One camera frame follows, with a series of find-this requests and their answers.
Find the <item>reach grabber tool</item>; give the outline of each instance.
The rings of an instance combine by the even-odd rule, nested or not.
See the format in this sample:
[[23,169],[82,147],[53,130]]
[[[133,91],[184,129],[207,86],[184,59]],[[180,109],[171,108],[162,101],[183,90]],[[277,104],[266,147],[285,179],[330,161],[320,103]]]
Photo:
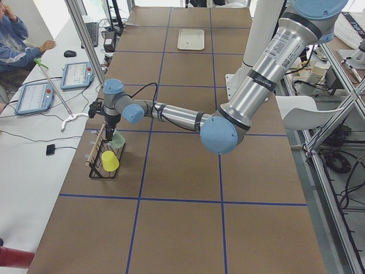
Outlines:
[[48,69],[48,67],[46,65],[42,64],[42,60],[40,58],[34,59],[34,62],[40,67],[40,69],[42,70],[42,72],[44,73],[44,75],[46,76],[46,78],[48,79],[50,84],[52,85],[52,87],[53,87],[54,91],[56,92],[57,96],[61,100],[62,104],[66,108],[68,114],[70,115],[65,120],[63,120],[62,125],[61,125],[61,132],[64,131],[64,128],[65,128],[67,122],[73,121],[73,120],[75,120],[75,119],[77,119],[78,117],[81,117],[81,116],[88,117],[87,113],[83,113],[83,112],[80,112],[80,113],[77,113],[77,114],[72,113],[72,111],[69,108],[69,106],[67,105],[66,101],[62,98],[61,93],[57,89],[56,85],[53,83],[51,78],[48,76],[46,70],[44,69],[44,68]]

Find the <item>white desk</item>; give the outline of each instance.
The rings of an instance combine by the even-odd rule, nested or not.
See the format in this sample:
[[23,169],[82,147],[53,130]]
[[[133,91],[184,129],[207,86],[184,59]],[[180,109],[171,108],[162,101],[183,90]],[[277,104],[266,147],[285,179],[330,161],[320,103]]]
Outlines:
[[[87,61],[85,50],[81,49],[81,42],[69,20],[56,38],[56,48],[47,51],[42,62],[49,67],[50,77],[62,76],[62,69],[66,63]],[[99,38],[99,46],[95,49],[100,62],[104,58],[103,39]],[[77,56],[65,58],[65,50],[74,50]],[[39,67],[35,67],[25,82],[45,78]],[[58,87],[60,80],[54,82]],[[99,82],[95,78],[90,87],[84,92],[89,104],[95,100]],[[63,92],[65,100],[72,98],[82,90]],[[19,92],[13,97],[18,99]],[[53,106],[60,103],[55,95]],[[72,112],[83,111],[87,101],[82,95],[68,101]],[[44,112],[46,115],[57,115],[62,119],[68,117],[65,107],[61,104]],[[14,115],[14,110],[7,107],[0,117]],[[0,118],[0,130],[16,135],[22,135],[34,140],[50,140],[81,136],[87,118],[80,117],[68,122],[64,132],[60,131],[61,123],[56,117],[34,115],[28,117],[14,116]],[[52,142],[34,143],[26,139],[0,133],[0,166],[1,166],[1,194],[0,194],[0,237],[4,239],[4,246],[25,251],[35,252],[50,213],[58,196],[64,177],[70,166],[75,150],[63,148],[55,151],[54,155],[46,156],[46,146],[54,143],[56,147],[77,147],[79,138],[56,140]],[[1,274],[26,273],[26,269],[0,267]]]

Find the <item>green handle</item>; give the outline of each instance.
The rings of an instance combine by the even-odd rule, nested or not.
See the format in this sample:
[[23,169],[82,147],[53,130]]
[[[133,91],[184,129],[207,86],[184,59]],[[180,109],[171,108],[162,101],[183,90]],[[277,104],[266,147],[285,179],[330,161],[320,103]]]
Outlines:
[[34,59],[34,62],[35,62],[38,66],[43,66],[43,67],[45,67],[46,69],[48,69],[48,67],[47,67],[46,65],[42,64],[42,59],[40,59],[40,58],[35,58],[35,59]]

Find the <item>blue joint cap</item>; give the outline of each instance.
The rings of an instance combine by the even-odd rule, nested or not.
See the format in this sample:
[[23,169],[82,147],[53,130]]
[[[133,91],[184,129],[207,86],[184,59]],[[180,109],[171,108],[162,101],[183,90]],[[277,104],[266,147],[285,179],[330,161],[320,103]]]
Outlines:
[[121,80],[108,79],[104,82],[103,91],[105,94],[114,95],[124,91],[124,85]]
[[293,0],[299,15],[309,20],[324,20],[342,11],[348,0]]
[[318,43],[319,44],[327,43],[333,39],[334,35],[335,35],[334,33],[326,34],[318,40]]
[[238,142],[234,126],[219,116],[210,117],[204,122],[200,130],[200,139],[204,147],[215,154],[231,152]]
[[136,124],[143,119],[144,110],[139,104],[130,104],[124,108],[122,116],[131,124]]

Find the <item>black mouse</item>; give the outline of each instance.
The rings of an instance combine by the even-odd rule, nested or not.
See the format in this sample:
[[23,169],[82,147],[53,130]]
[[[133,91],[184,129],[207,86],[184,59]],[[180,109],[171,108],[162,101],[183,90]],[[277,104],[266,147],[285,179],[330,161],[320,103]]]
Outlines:
[[63,56],[65,56],[66,58],[68,57],[75,57],[77,54],[76,54],[76,51],[73,51],[73,50],[66,50],[64,53],[63,53]]

